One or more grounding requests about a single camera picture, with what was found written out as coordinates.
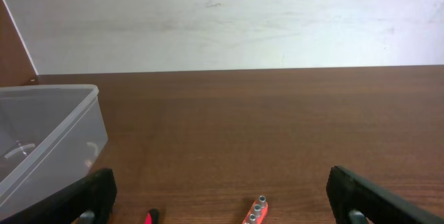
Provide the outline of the orange socket bit holder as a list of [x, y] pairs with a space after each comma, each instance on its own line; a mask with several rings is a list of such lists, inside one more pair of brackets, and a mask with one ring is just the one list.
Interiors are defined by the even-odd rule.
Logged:
[[268, 213], [268, 202], [265, 196], [260, 195], [248, 210], [242, 224], [262, 224]]

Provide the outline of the red handled pliers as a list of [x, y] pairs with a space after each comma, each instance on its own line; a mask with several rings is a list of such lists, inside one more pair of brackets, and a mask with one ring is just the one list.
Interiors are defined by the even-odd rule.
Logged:
[[144, 224], [158, 224], [160, 219], [160, 213], [157, 209], [150, 209], [144, 220]]

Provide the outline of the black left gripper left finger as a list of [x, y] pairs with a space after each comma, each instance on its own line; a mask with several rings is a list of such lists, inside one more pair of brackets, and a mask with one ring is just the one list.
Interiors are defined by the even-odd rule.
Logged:
[[106, 224], [117, 197], [112, 169], [91, 173], [34, 205], [1, 221], [1, 224], [72, 223], [91, 211], [93, 223]]

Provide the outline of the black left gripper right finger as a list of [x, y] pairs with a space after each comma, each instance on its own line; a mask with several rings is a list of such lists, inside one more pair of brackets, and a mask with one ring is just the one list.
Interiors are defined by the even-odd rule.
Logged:
[[342, 166], [330, 169], [326, 192], [337, 224], [443, 224], [441, 217]]

